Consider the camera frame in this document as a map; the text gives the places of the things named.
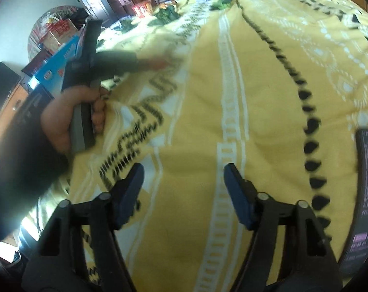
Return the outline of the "person's left hand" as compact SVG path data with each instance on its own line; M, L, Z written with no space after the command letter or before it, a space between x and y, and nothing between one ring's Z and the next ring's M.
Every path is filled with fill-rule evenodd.
M71 150L69 128L74 108L81 103L92 105L92 125L96 134L101 134L105 125L105 100L110 91L100 87L73 86L66 89L58 98L52 100L40 117L43 133L54 149L60 154Z

